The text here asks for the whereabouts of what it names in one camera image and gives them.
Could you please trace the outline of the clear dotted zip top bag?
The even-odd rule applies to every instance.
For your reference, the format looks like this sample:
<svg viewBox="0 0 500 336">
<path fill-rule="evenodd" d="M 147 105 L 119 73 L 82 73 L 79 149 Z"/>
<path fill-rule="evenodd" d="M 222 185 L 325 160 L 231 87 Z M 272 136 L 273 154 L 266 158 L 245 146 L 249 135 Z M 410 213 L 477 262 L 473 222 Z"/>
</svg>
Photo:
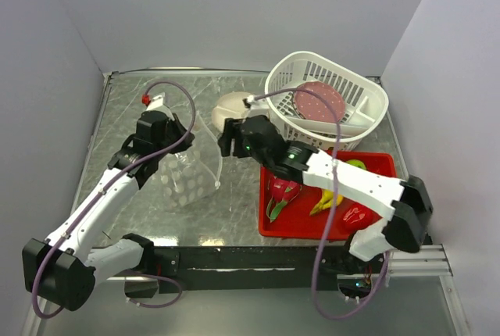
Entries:
<svg viewBox="0 0 500 336">
<path fill-rule="evenodd" d="M 159 181 L 168 210 L 185 207 L 220 187 L 222 156 L 216 136 L 200 113 L 192 129 L 195 139 L 185 152 L 167 155 L 159 164 L 154 179 Z"/>
</svg>

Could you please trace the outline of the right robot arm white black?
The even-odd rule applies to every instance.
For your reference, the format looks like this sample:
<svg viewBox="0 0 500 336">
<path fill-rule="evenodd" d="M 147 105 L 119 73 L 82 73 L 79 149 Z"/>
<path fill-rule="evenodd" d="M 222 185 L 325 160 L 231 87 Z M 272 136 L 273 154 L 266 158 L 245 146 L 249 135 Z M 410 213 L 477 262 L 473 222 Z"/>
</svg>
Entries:
<svg viewBox="0 0 500 336">
<path fill-rule="evenodd" d="M 434 211 L 420 178 L 385 177 L 304 142 L 286 141 L 264 115 L 225 120 L 218 145 L 224 156 L 251 157 L 282 180 L 338 192 L 373 210 L 380 219 L 348 239 L 341 254 L 345 269 L 359 272 L 392 249 L 420 251 Z"/>
</svg>

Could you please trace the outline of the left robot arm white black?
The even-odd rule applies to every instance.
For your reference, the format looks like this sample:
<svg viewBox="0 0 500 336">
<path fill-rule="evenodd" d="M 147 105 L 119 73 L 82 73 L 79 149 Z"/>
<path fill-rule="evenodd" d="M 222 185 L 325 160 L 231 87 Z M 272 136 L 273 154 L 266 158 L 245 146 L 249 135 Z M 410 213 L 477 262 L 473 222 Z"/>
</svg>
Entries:
<svg viewBox="0 0 500 336">
<path fill-rule="evenodd" d="M 191 147 L 191 127 L 176 114 L 146 111 L 135 132 L 110 159 L 101 179 L 77 209 L 44 240 L 30 239 L 22 250 L 23 277 L 34 313 L 47 320 L 62 310 L 78 310 L 94 289 L 130 271 L 159 279 L 151 240 L 126 234 L 106 248 L 93 248 L 98 234 L 141 190 L 168 154 Z"/>
</svg>

